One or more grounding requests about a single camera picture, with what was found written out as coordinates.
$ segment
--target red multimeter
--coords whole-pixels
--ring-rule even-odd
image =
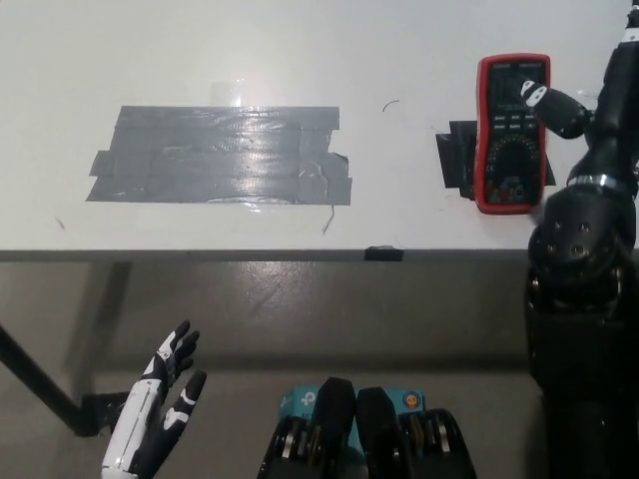
[[[477,67],[473,186],[477,207],[488,215],[529,213],[543,195],[546,133],[513,88],[517,73],[548,87],[550,58],[495,55]]]

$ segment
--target gray floor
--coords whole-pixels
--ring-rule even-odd
[[[121,310],[108,297],[96,317],[105,265],[3,264],[0,321],[78,395],[128,389],[190,319],[209,381],[159,478],[255,477],[281,395],[329,374],[424,389],[429,406],[456,415],[480,478],[537,478],[524,271],[517,261],[141,263]],[[1,366],[0,430],[4,479],[99,477],[108,436],[73,437]]]

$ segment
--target white table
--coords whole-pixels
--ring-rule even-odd
[[[444,188],[435,132],[474,118],[476,63],[491,54],[547,53],[554,86],[596,94],[628,3],[4,0],[0,255],[361,259],[390,245],[411,259],[525,249],[529,218],[483,216]],[[335,207],[325,233],[326,206],[85,203],[123,105],[238,98],[339,107],[330,150],[350,160],[351,205]],[[558,183],[584,149],[550,140]]]

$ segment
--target multimeter dial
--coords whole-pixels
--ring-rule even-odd
[[[491,205],[535,204],[539,196],[538,142],[526,135],[504,135],[486,158],[485,200]]]

